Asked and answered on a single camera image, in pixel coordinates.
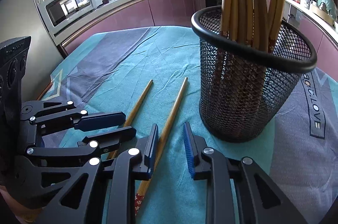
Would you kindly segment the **bamboo chopstick red end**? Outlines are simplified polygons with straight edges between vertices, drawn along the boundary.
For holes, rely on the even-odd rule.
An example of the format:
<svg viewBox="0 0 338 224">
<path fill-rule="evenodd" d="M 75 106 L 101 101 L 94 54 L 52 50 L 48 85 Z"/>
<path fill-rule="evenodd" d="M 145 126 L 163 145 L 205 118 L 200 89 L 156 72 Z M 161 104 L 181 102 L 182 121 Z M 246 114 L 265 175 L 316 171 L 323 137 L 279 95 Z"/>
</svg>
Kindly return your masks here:
<svg viewBox="0 0 338 224">
<path fill-rule="evenodd" d="M 138 101 L 136 102 L 136 104 L 134 105 L 132 111 L 130 112 L 130 114 L 128 115 L 125 123 L 124 123 L 124 127 L 126 126 L 131 126 L 132 125 L 132 122 L 134 121 L 136 115 L 138 114 L 138 111 L 140 110 L 140 107 L 144 101 L 144 99 L 146 98 L 147 96 L 147 93 L 149 92 L 149 90 L 151 89 L 152 85 L 153 85 L 153 80 L 151 79 L 148 84 L 146 85 L 146 87 L 144 88 L 142 94 L 140 95 L 140 97 L 138 98 Z M 124 147 L 124 144 L 122 143 L 121 146 L 119 148 L 117 148 L 116 150 L 110 152 L 107 156 L 107 159 L 113 159 L 115 157 L 118 156 L 119 154 L 119 150 L 121 148 Z"/>
<path fill-rule="evenodd" d="M 168 136 L 170 134 L 172 125 L 173 125 L 174 120 L 176 118 L 176 114 L 177 114 L 178 109 L 180 107 L 181 101 L 183 99 L 183 94 L 185 92 L 187 85 L 188 85 L 188 77 L 185 77 L 184 80 L 183 80 L 183 83 L 180 87 L 180 90 L 178 92 L 178 95 L 176 97 L 176 100 L 174 102 L 174 105 L 171 109 L 171 112 L 168 115 L 168 118 L 166 120 L 164 128 L 163 128 L 163 130 L 160 134 L 160 138 L 159 138 L 159 142 L 158 142 L 158 149 L 157 149 L 157 152 L 156 152 L 154 170 L 156 170 L 157 165 L 158 165 L 158 163 L 161 159 L 162 153 L 164 151 Z M 135 215 L 137 215 L 138 212 L 139 212 L 139 209 L 142 205 L 142 201 L 144 200 L 144 197 L 147 193 L 147 190 L 149 188 L 150 183 L 151 183 L 151 179 L 148 180 L 148 181 L 141 182 L 141 184 L 140 184 L 140 186 L 139 186 L 139 188 L 136 192 L 136 195 L 135 195 Z"/>
</svg>

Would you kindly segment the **black mesh utensil holder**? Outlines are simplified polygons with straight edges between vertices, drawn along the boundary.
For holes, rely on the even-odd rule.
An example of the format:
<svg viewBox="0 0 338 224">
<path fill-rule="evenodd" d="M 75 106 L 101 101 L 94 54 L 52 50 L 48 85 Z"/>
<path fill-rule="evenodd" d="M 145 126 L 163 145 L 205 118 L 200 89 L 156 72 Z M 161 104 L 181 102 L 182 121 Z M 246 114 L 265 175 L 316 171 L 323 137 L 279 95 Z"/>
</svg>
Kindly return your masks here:
<svg viewBox="0 0 338 224">
<path fill-rule="evenodd" d="M 233 143 L 256 138 L 285 103 L 302 74 L 317 63 L 312 43 L 283 21 L 272 52 L 219 34 L 221 9 L 191 18 L 200 42 L 199 114 L 215 137 Z"/>
</svg>

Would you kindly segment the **teal grey tablecloth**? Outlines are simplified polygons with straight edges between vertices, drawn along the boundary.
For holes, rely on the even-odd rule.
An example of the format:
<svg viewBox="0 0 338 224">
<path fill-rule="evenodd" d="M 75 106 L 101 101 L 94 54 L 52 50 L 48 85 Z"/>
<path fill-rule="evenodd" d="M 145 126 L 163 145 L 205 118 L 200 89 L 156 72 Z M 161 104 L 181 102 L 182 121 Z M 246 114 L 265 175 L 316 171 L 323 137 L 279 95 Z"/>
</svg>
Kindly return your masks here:
<svg viewBox="0 0 338 224">
<path fill-rule="evenodd" d="M 301 77 L 266 125 L 249 142 L 211 135 L 199 115 L 199 39 L 190 28 L 152 27 L 91 36 L 53 72 L 45 100 L 73 101 L 90 113 L 129 114 L 153 85 L 132 125 L 146 136 L 163 128 L 184 79 L 178 116 L 156 168 L 137 223 L 204 223 L 206 182 L 191 179 L 183 125 L 233 159 L 253 158 L 309 223 L 319 223 L 337 197 L 337 82 L 320 69 Z"/>
</svg>

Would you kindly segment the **white microwave oven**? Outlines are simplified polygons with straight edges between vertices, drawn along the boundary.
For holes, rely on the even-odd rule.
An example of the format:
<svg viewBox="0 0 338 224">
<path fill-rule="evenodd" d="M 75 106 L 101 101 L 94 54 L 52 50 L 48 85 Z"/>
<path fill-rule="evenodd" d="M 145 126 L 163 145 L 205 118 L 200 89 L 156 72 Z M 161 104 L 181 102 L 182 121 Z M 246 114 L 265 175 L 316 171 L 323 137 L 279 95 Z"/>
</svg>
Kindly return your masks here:
<svg viewBox="0 0 338 224">
<path fill-rule="evenodd" d="M 48 0 L 38 9 L 49 33 L 55 37 L 101 4 L 102 0 Z"/>
</svg>

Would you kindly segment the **dark bamboo chopstick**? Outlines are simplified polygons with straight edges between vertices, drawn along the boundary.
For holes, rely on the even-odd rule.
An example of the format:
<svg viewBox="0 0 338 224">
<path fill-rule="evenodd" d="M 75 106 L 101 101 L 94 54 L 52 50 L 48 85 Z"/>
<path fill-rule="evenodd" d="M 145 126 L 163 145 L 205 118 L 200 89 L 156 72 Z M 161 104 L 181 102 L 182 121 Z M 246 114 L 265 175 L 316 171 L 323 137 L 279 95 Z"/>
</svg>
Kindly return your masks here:
<svg viewBox="0 0 338 224">
<path fill-rule="evenodd" d="M 254 41 L 253 46 L 262 52 L 268 50 L 266 0 L 254 0 Z"/>
</svg>

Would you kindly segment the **teal food cover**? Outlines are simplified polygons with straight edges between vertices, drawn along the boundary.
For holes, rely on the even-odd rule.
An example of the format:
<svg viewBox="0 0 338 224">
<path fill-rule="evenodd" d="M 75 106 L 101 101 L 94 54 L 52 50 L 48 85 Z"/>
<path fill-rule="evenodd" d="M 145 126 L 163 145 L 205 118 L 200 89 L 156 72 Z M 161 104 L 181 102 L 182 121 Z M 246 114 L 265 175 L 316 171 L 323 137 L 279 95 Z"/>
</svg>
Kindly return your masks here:
<svg viewBox="0 0 338 224">
<path fill-rule="evenodd" d="M 327 12 L 333 19 L 336 19 L 336 5 L 333 0 L 317 0 L 318 7 L 324 3 L 326 5 Z"/>
</svg>

